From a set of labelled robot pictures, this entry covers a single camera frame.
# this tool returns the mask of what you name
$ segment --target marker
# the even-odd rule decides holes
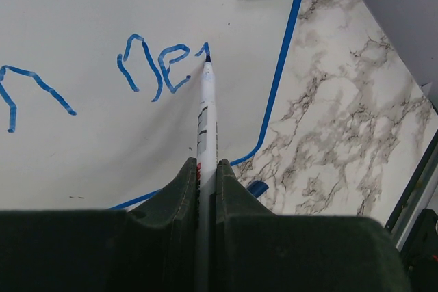
[[[269,189],[269,186],[264,181],[253,181],[246,188],[255,198],[259,198],[265,191]]]
[[[201,103],[198,116],[197,177],[200,183],[199,222],[195,241],[195,285],[198,292],[209,290],[211,250],[210,204],[216,198],[218,166],[218,124],[215,102],[215,77],[207,54],[201,75]]]

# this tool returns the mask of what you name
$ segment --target marble countertop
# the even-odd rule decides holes
[[[275,213],[385,224],[437,129],[362,0],[302,0],[263,146],[235,171]]]

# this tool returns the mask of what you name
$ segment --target whiteboard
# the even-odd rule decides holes
[[[112,207],[170,182],[196,156],[206,42],[219,158],[255,147],[292,0],[1,2],[1,208]]]

